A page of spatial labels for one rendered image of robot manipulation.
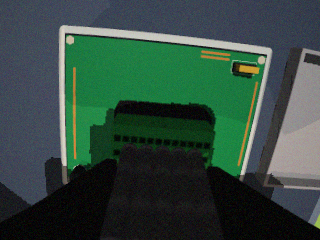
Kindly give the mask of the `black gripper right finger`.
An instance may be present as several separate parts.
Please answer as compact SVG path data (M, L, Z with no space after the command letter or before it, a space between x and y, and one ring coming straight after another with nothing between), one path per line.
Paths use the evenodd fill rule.
M224 240L320 240L320 229L248 187L219 167L208 167Z

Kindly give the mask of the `green circuit board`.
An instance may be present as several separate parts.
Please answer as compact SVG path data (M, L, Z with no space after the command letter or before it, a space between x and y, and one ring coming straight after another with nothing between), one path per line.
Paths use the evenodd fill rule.
M191 45L65 35L67 172L111 159L120 100L197 105L215 131L209 167L239 179L259 99L261 55ZM232 72L233 61L259 73Z

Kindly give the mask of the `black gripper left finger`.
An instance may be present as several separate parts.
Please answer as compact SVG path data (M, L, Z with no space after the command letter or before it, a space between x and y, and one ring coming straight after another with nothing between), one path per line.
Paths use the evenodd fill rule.
M0 223L0 240L100 240L117 171L105 159Z

